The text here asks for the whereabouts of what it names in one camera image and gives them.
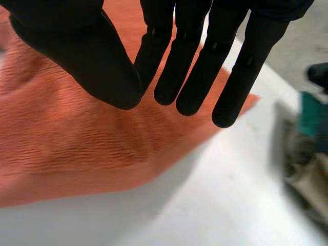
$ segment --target gray floor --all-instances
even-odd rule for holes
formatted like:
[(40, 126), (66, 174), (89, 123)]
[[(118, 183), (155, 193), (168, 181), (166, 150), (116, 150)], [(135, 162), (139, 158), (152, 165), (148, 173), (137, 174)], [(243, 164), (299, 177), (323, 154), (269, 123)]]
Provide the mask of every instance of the gray floor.
[[(315, 0), (302, 19), (291, 22), (285, 36), (272, 49), (267, 63), (297, 90), (313, 93), (304, 71), (307, 66), (328, 62), (328, 0)], [(244, 38), (247, 19), (237, 37)]]

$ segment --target white surface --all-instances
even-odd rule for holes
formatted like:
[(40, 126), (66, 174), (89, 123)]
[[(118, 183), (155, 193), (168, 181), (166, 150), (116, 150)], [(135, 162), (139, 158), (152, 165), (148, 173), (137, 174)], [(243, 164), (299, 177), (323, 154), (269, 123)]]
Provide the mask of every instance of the white surface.
[(1, 209), (0, 245), (327, 245), (281, 181), (281, 121), (297, 93), (267, 66), (253, 92), (263, 100), (236, 125), (144, 187)]

